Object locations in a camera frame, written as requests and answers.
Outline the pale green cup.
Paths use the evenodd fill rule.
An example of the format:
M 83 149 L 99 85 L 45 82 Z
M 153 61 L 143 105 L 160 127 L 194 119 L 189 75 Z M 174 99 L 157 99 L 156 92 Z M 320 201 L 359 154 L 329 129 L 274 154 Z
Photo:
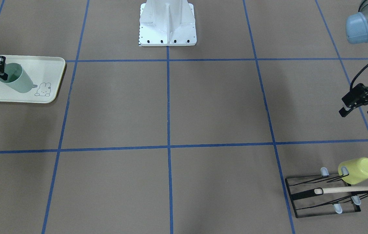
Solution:
M 5 73 L 8 74 L 8 81 L 4 82 L 0 79 L 0 82 L 10 87 L 19 93 L 27 93 L 37 85 L 33 83 L 30 76 L 23 69 L 22 65 L 18 63 L 8 63 L 5 65 Z

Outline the cream rectangular tray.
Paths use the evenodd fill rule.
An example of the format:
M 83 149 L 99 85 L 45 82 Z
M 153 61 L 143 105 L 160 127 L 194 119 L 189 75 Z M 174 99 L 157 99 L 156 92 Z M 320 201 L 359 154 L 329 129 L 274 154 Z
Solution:
M 0 102 L 53 102 L 65 72 L 66 61 L 61 57 L 5 55 L 6 65 L 19 64 L 20 72 L 5 82 L 0 79 Z

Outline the yellow cup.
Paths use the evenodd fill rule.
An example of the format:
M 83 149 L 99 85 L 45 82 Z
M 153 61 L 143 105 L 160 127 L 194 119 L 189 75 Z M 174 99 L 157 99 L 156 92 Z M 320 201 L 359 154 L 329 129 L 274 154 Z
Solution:
M 361 157 L 348 161 L 344 161 L 338 166 L 339 175 L 343 176 L 343 181 L 356 185 L 368 179 L 368 158 Z

